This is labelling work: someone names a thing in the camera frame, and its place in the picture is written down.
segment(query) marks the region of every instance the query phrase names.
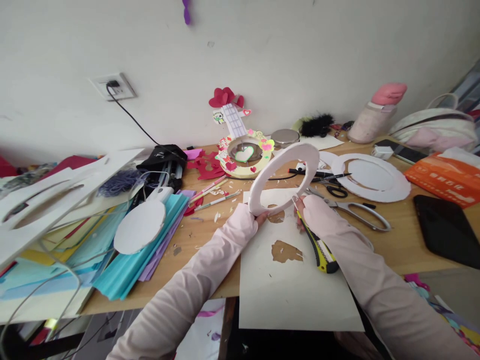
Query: white wall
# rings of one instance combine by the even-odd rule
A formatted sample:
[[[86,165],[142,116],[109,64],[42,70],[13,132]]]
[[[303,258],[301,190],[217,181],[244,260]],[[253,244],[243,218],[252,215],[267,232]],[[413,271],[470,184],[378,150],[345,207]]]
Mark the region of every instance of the white wall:
[[[181,0],[1,0],[0,155],[20,165],[151,146],[87,80],[118,71],[138,94],[123,105],[185,147],[226,134],[215,87],[244,95],[246,125],[268,134],[317,111],[354,120],[390,81],[408,84],[402,117],[480,56],[478,0],[191,3],[186,26]]]

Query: metal tin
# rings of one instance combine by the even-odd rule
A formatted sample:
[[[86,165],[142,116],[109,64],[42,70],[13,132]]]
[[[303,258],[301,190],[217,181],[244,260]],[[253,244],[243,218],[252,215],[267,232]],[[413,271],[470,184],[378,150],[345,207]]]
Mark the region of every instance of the metal tin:
[[[271,139],[275,142],[275,147],[285,149],[288,146],[300,141],[300,134],[291,129],[280,129],[271,135]]]

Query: black smartphone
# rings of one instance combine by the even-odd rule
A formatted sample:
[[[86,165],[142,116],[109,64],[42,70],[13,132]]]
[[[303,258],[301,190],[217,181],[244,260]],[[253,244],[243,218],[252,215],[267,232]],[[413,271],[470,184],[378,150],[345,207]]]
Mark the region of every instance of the black smartphone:
[[[413,198],[425,245],[432,253],[480,269],[480,243],[462,208],[454,202]]]
[[[393,150],[393,156],[412,165],[428,156],[420,151],[413,150],[388,139],[376,142],[374,146],[389,146]]]

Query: yellow utility knife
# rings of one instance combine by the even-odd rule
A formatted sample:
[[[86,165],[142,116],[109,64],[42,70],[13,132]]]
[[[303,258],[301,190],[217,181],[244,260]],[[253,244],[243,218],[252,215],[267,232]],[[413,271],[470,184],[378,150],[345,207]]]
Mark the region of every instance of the yellow utility knife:
[[[320,240],[317,235],[310,231],[307,223],[302,218],[302,215],[300,215],[300,211],[297,208],[296,204],[296,200],[298,200],[298,197],[293,196],[292,200],[293,205],[295,206],[296,214],[298,215],[301,224],[305,228],[306,234],[308,235],[310,243],[313,246],[313,251],[315,252],[316,258],[316,266],[318,267],[318,270],[327,274],[333,274],[340,268],[337,260],[335,260],[335,257],[328,248],[328,246],[322,240]]]

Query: white bag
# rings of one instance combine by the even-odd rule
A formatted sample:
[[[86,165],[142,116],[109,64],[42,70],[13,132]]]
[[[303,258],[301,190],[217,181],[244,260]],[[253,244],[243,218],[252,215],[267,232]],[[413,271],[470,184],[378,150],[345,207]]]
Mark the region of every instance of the white bag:
[[[434,107],[432,104],[440,99],[450,97],[453,99],[452,108]],[[416,146],[412,146],[417,149],[431,148],[436,150],[433,141],[447,140],[448,143],[454,143],[452,139],[455,138],[458,142],[466,143],[464,145],[454,144],[453,146],[459,146],[460,148],[471,152],[477,145],[479,139],[475,133],[475,121],[464,112],[455,110],[458,105],[458,97],[453,93],[446,93],[433,99],[428,104],[425,110],[414,112],[402,120],[398,121],[389,131],[389,135],[398,140],[399,142],[407,144],[408,141],[419,131],[421,128],[429,128],[430,134],[435,134],[435,139],[430,136],[428,141],[420,146],[418,139],[415,139]]]

